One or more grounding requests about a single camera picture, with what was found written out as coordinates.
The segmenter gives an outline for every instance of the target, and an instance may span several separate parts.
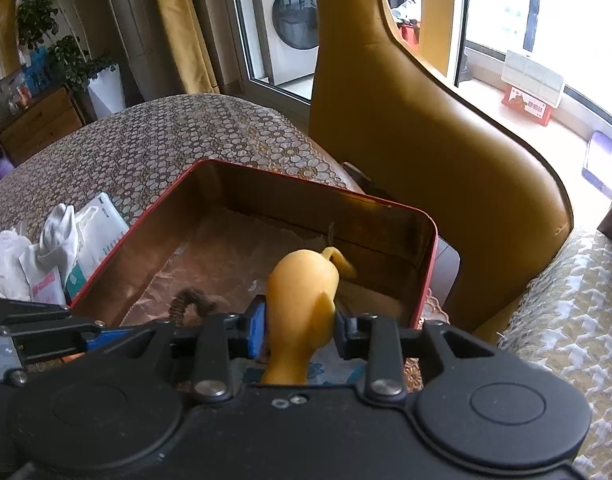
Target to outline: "metal bolt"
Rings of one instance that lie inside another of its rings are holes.
[[[219,397],[226,393],[226,384],[213,380],[199,381],[195,385],[195,391],[205,397]]]
[[[291,405],[286,399],[273,399],[270,403],[274,408],[278,408],[280,410],[285,410],[288,406]]]
[[[376,394],[387,397],[398,395],[404,389],[400,383],[392,379],[377,379],[371,383],[371,388]]]
[[[13,386],[24,386],[28,382],[28,375],[23,370],[14,370],[10,373],[10,383]]]
[[[308,397],[304,397],[303,395],[294,395],[290,399],[291,404],[295,404],[299,406],[300,404],[306,404],[308,402]]]

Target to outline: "floor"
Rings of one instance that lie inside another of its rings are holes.
[[[570,196],[576,226],[599,224],[611,201],[582,177],[584,139],[555,120],[546,127],[533,123],[501,103],[501,90],[481,81],[464,81],[459,88],[465,98],[522,137],[555,169]]]

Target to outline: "washing machine door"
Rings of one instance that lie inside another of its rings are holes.
[[[317,0],[275,0],[273,26],[278,37],[298,50],[310,50],[320,44]]]

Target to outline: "toy tail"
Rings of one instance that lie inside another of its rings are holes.
[[[339,249],[335,247],[327,247],[323,251],[321,251],[321,255],[331,261],[334,266],[337,267],[339,273],[346,278],[354,278],[357,273],[355,272],[355,267],[353,267],[347,259],[345,259],[344,255],[339,252]]]

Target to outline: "leather chair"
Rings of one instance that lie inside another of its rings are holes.
[[[435,219],[462,259],[445,310],[473,331],[562,246],[566,190],[539,153],[417,59],[386,0],[318,0],[318,11],[310,136]]]

